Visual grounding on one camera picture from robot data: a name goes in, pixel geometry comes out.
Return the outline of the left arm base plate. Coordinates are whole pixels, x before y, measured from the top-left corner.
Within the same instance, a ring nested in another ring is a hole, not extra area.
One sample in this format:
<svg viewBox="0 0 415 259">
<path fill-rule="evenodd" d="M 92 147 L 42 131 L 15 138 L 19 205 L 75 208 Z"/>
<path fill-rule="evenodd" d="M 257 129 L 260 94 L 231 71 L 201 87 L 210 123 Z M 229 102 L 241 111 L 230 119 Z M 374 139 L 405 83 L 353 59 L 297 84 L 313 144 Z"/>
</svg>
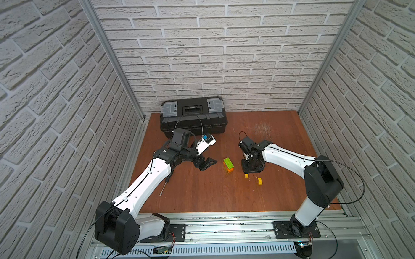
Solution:
<svg viewBox="0 0 415 259">
<path fill-rule="evenodd" d="M 166 231 L 166 235 L 152 236 L 141 240 L 140 243 L 164 243 L 164 242 L 184 242 L 186 236 L 186 224 L 171 224 Z"/>
</svg>

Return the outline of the green long lego brick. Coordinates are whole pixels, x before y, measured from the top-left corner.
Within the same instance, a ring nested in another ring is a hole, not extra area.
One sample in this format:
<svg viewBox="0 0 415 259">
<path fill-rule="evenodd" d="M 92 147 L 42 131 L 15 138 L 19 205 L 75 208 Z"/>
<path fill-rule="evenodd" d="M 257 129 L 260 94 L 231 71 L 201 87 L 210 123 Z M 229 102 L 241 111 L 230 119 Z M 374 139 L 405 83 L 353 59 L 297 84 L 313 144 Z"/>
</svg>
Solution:
<svg viewBox="0 0 415 259">
<path fill-rule="evenodd" d="M 234 167 L 234 164 L 232 163 L 231 159 L 229 157 L 223 159 L 224 166 L 226 167 Z"/>
</svg>

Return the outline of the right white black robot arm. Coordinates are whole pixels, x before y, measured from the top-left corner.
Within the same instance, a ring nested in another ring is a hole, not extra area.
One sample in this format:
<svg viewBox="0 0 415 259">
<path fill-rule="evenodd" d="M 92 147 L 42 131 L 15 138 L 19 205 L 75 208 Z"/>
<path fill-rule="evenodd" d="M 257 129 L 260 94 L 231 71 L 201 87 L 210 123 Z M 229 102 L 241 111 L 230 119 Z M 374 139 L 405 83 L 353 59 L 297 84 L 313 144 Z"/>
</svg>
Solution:
<svg viewBox="0 0 415 259">
<path fill-rule="evenodd" d="M 238 146 L 244 155 L 241 167 L 245 174 L 260 173 L 267 163 L 272 163 L 304 180 L 307 198 L 290 218 L 288 225 L 288 232 L 298 238 L 309 233 L 316 218 L 344 188 L 342 179 L 326 156 L 305 156 L 266 140 L 256 143 L 249 137 L 241 140 Z"/>
</svg>

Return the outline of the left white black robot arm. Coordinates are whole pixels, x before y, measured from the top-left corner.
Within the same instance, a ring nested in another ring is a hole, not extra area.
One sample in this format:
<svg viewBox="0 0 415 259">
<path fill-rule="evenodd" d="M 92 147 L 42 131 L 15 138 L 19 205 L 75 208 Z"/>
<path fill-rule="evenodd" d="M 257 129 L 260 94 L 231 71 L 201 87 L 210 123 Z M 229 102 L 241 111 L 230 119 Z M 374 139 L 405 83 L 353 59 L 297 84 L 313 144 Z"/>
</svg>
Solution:
<svg viewBox="0 0 415 259">
<path fill-rule="evenodd" d="M 193 135 L 189 130 L 174 130 L 172 138 L 153 153 L 139 177 L 112 202 L 103 201 L 97 207 L 96 240 L 125 255 L 145 239 L 165 241 L 169 237 L 169 218 L 159 213 L 148 217 L 139 217 L 138 214 L 157 186 L 162 181 L 169 181 L 174 169 L 182 162 L 192 162 L 201 171 L 216 163 L 216 160 L 203 156 L 203 152 L 215 144 L 215 138 L 206 133 L 189 145 L 188 140 Z"/>
</svg>

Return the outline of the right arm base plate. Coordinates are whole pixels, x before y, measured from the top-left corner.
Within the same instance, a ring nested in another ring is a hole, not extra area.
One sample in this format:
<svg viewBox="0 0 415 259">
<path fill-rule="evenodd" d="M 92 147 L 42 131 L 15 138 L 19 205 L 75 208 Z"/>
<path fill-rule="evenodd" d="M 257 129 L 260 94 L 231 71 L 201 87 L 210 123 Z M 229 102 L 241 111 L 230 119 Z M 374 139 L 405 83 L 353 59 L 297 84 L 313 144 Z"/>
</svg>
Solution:
<svg viewBox="0 0 415 259">
<path fill-rule="evenodd" d="M 272 226 L 275 230 L 275 236 L 277 240 L 282 239 L 308 239 L 308 238 L 320 238 L 321 234 L 314 220 L 309 226 L 305 227 L 295 221 L 274 221 Z"/>
</svg>

